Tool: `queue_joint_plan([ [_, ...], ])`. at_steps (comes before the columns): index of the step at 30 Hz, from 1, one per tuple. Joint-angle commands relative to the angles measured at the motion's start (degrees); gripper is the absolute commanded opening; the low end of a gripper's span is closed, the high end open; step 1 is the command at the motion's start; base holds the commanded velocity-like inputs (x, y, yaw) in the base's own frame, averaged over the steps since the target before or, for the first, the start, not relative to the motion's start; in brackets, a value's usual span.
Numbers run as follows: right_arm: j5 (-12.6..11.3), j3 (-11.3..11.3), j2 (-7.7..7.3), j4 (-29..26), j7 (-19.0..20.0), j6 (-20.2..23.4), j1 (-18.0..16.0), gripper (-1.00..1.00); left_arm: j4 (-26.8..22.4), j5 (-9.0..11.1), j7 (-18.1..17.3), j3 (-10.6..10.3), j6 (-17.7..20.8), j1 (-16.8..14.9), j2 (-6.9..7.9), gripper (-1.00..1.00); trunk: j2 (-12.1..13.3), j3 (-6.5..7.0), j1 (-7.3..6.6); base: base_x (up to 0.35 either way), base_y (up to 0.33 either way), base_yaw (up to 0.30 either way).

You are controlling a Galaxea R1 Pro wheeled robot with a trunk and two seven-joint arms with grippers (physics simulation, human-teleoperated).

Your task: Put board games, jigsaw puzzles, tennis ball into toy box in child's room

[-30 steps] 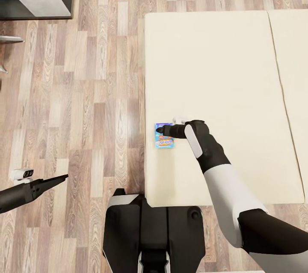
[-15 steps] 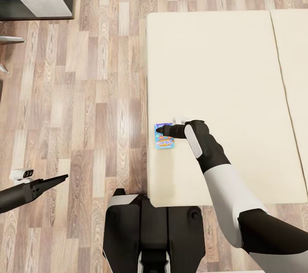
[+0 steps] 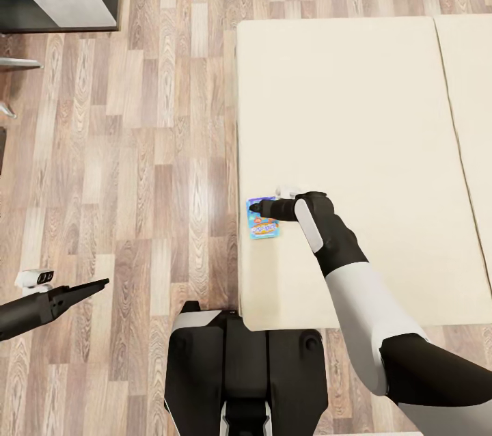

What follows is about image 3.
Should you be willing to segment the robot trunk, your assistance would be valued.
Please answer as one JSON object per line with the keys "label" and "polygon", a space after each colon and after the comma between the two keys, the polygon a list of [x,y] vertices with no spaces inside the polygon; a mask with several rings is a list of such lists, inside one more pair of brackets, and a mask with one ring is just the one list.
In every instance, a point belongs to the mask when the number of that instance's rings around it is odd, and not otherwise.
{"label": "robot trunk", "polygon": [[258,432],[258,436],[272,436],[271,408],[262,401],[262,418],[231,418],[230,401],[225,400],[221,409],[220,436],[234,436],[235,432]]}

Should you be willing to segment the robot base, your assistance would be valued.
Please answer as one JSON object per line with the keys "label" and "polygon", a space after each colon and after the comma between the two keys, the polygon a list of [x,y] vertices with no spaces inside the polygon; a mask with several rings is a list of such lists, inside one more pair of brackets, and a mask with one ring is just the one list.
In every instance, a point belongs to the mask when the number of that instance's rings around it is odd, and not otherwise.
{"label": "robot base", "polygon": [[329,406],[320,328],[250,331],[238,310],[187,301],[169,337],[163,406],[179,436],[220,436],[225,400],[231,418],[262,418],[267,400],[272,436],[314,436]]}

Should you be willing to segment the board game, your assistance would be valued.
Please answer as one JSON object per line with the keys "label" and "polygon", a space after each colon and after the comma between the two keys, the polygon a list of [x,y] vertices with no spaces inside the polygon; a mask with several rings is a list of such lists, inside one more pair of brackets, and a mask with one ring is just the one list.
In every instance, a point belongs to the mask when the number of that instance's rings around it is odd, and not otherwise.
{"label": "board game", "polygon": [[262,198],[246,199],[247,218],[249,226],[250,239],[261,239],[266,237],[280,236],[279,222],[274,218],[262,218],[260,213],[249,210],[252,204],[260,203]]}

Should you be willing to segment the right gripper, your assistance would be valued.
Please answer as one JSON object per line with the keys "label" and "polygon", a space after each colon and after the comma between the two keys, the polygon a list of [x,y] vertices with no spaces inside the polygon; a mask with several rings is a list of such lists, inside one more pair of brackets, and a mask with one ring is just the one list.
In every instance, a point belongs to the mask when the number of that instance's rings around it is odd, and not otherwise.
{"label": "right gripper", "polygon": [[260,213],[262,218],[274,218],[278,221],[289,221],[285,218],[284,205],[288,199],[277,200],[263,199],[260,203],[252,204],[249,210],[255,213]]}

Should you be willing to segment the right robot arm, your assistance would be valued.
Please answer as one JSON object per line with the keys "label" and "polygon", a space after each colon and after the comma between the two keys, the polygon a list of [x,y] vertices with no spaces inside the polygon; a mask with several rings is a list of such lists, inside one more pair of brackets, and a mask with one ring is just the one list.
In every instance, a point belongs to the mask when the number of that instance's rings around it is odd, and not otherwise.
{"label": "right robot arm", "polygon": [[492,436],[492,371],[431,344],[325,192],[283,184],[275,192],[249,210],[302,227],[364,386],[394,401],[423,436]]}

